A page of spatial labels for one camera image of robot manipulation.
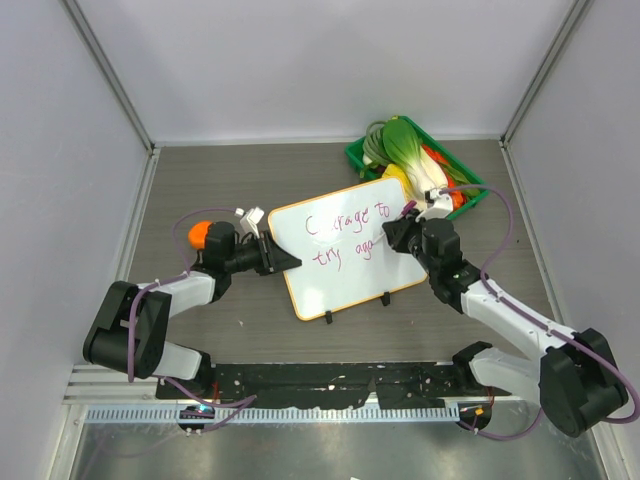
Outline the magenta marker cap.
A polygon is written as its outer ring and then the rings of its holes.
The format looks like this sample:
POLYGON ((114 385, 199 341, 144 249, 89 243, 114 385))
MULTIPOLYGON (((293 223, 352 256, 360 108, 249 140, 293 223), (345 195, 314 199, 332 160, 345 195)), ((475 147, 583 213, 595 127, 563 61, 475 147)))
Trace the magenta marker cap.
POLYGON ((411 209, 413 209, 416 205, 415 200, 410 200, 402 209, 401 216, 406 215, 411 209))

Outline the orange framed whiteboard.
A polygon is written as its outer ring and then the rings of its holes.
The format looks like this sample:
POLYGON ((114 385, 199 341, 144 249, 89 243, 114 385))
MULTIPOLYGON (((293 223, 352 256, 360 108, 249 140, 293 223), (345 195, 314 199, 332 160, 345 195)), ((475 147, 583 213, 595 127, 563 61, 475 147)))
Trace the orange framed whiteboard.
POLYGON ((422 283, 427 274, 386 240, 382 224, 398 217, 407 198, 395 178, 370 181, 272 210, 275 242, 302 260, 284 273, 301 321, 324 316, 422 283))

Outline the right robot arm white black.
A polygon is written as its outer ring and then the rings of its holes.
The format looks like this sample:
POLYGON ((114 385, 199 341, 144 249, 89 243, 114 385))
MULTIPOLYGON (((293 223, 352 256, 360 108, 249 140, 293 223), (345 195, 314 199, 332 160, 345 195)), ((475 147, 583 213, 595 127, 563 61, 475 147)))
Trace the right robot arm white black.
POLYGON ((606 338, 577 332, 527 307, 463 256, 453 223, 411 210, 384 223, 391 249, 411 255, 427 272, 434 295, 457 312, 485 324, 520 351, 508 355, 485 342, 460 351, 451 380, 465 395, 484 386, 538 406, 562 433, 578 437, 638 395, 619 371, 606 338))

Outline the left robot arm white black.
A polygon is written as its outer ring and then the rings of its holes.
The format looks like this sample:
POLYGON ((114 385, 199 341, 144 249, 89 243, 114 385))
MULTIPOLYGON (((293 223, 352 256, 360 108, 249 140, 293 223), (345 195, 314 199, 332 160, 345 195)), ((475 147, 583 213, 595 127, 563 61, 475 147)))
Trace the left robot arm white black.
POLYGON ((164 281, 112 283, 83 345, 87 362, 124 373, 132 381, 164 379, 193 399, 213 388, 215 368, 203 351, 167 340, 169 320, 221 299, 232 276, 249 270, 267 276, 300 267, 268 231, 241 236, 229 222, 192 229, 197 251, 189 270, 164 281))

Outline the right black whiteboard foot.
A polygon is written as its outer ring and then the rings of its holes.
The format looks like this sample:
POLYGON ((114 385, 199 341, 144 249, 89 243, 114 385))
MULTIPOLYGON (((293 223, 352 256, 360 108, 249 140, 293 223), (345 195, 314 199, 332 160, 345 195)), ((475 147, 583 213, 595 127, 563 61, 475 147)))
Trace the right black whiteboard foot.
POLYGON ((385 291, 380 297, 383 306, 389 306, 391 303, 391 294, 389 291, 385 291))

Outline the yellow toy vegetable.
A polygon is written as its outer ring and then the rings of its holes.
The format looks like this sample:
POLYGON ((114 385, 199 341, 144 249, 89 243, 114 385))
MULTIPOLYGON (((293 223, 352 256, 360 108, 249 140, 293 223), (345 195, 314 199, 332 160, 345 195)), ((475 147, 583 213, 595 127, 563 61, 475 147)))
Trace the yellow toy vegetable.
POLYGON ((405 174, 405 172, 398 167, 396 164, 389 164, 386 166, 385 170, 383 171, 382 178, 395 178, 397 179, 402 187, 403 190, 409 194, 412 190, 412 185, 411 182, 409 180, 409 178, 407 177, 407 175, 405 174))

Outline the red orange toy pepper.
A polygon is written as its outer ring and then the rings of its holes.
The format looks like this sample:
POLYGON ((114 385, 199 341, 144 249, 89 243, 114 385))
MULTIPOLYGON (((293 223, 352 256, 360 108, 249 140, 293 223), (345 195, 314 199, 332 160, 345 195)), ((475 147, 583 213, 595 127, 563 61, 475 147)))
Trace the red orange toy pepper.
MULTIPOLYGON (((447 178, 449 188, 470 184, 466 176, 457 168, 453 167, 440 152, 433 150, 425 144, 422 145, 422 148, 432 160, 439 164, 441 170, 444 172, 447 178)), ((479 194, 480 191, 478 189, 468 189, 452 192, 451 198, 453 201, 454 210, 460 209, 462 206, 476 198, 479 194)))

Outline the orange toy fruit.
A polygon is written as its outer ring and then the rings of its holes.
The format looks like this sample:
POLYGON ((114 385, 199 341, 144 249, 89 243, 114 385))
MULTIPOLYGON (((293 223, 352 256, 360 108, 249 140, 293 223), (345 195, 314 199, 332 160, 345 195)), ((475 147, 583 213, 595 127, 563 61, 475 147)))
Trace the orange toy fruit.
POLYGON ((211 221, 200 221, 190 228, 187 238, 193 249, 201 250, 205 247, 206 236, 211 225, 211 221))

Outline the grey green coiled toy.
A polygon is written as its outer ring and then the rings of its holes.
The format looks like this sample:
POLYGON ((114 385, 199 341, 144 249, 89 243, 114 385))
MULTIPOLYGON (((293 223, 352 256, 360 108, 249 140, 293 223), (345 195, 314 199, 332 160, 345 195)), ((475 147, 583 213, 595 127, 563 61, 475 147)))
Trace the grey green coiled toy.
POLYGON ((386 121, 374 121, 366 128, 363 141, 363 163, 368 169, 386 168, 391 160, 383 145, 383 129, 386 121))

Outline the toy bok choy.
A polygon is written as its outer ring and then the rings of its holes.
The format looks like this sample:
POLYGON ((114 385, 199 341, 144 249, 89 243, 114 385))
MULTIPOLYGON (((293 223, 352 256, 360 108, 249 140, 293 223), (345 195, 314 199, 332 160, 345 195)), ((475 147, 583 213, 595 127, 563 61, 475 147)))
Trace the toy bok choy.
POLYGON ((406 175, 413 191, 419 196, 433 189, 448 186, 448 179, 436 160, 422 147, 414 128, 396 117, 382 128, 383 148, 391 162, 406 175))

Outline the green plastic basket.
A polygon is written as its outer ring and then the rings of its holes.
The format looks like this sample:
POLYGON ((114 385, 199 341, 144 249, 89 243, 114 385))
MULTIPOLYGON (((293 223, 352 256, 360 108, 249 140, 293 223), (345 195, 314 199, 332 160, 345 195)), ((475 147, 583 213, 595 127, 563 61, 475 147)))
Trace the green plastic basket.
MULTIPOLYGON (((461 171, 466 176, 466 178, 468 179, 470 184, 469 185, 462 185, 461 186, 463 188, 462 190, 478 189, 480 191, 480 194, 476 198, 474 198, 469 203, 467 203, 464 206, 462 206, 460 209, 454 210, 448 216, 450 219, 454 219, 454 218, 466 213, 466 211, 468 211, 468 210, 472 209, 473 207, 475 207, 482 199, 484 199, 488 195, 488 193, 486 191, 483 191, 483 190, 481 190, 479 188, 479 186, 483 183, 483 180, 478 176, 478 174, 473 172, 470 167, 468 167, 463 162, 458 160, 452 153, 450 153, 444 146, 442 146, 432 136, 427 134, 426 131, 424 131, 420 126, 418 126, 418 124, 416 124, 412 119, 410 119, 407 116, 394 116, 392 118, 396 118, 396 117, 399 117, 399 118, 402 118, 402 119, 406 120, 414 128, 414 130, 416 131, 418 137, 420 138, 420 140, 422 142, 422 145, 425 144, 428 147, 432 148, 433 150, 436 150, 436 151, 440 152, 450 162, 450 164, 453 167, 457 168, 459 171, 461 171)), ((364 182, 381 179, 382 178, 381 175, 382 175, 383 171, 385 170, 384 167, 377 167, 377 168, 373 168, 373 169, 368 169, 363 163, 363 141, 364 141, 364 136, 361 137, 360 139, 348 144, 345 147, 344 152, 346 154, 348 163, 355 170, 355 172, 359 175, 360 179, 362 181, 364 181, 364 182)))

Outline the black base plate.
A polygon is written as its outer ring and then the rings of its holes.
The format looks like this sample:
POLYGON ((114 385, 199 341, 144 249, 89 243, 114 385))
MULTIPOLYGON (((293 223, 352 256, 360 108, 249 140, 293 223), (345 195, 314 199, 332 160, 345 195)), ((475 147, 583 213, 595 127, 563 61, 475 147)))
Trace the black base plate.
POLYGON ((182 381, 223 403, 254 395, 254 408, 358 409, 374 394, 382 409, 441 407, 446 398, 507 393, 483 387, 455 364, 435 362, 218 364, 202 384, 182 381))

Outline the right aluminium frame post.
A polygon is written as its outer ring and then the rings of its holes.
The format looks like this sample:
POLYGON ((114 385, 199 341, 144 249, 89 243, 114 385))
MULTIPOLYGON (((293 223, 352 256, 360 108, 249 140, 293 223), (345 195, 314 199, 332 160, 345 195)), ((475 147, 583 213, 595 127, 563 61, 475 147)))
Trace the right aluminium frame post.
POLYGON ((575 0, 571 2, 570 8, 554 34, 540 64, 536 68, 533 77, 528 83, 524 94, 500 137, 502 147, 506 148, 515 137, 520 125, 533 106, 539 93, 544 88, 554 68, 560 61, 563 52, 566 50, 573 35, 592 5, 592 0, 575 0))

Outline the aluminium frame post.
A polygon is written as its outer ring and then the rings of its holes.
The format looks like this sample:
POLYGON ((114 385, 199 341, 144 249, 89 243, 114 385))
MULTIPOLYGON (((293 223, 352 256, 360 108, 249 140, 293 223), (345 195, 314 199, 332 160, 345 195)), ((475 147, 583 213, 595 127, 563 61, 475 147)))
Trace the aluminium frame post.
POLYGON ((80 39, 85 45, 91 59, 98 68, 130 126, 133 128, 138 140, 141 142, 147 153, 152 153, 155 148, 155 143, 151 139, 147 129, 144 127, 133 102, 125 91, 121 80, 119 79, 96 33, 94 32, 87 16, 81 8, 81 5, 76 0, 61 0, 60 5, 79 34, 80 39))
POLYGON ((500 137, 502 147, 506 148, 515 137, 520 125, 533 106, 539 93, 544 88, 554 68, 560 61, 563 52, 566 50, 573 35, 592 5, 592 0, 575 0, 571 2, 570 8, 554 34, 540 64, 536 68, 533 77, 528 83, 524 94, 500 137))

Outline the left aluminium frame post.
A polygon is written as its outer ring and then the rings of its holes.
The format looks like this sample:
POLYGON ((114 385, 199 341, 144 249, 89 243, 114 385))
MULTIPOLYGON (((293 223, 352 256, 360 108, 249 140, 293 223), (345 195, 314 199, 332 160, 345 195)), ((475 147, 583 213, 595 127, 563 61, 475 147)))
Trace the left aluminium frame post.
POLYGON ((60 5, 79 34, 80 39, 85 45, 91 59, 98 68, 130 126, 133 128, 138 140, 141 142, 147 153, 152 153, 155 148, 155 143, 151 139, 147 129, 144 127, 133 102, 125 91, 121 80, 119 79, 96 33, 94 32, 87 16, 81 8, 81 5, 76 0, 61 0, 60 5))

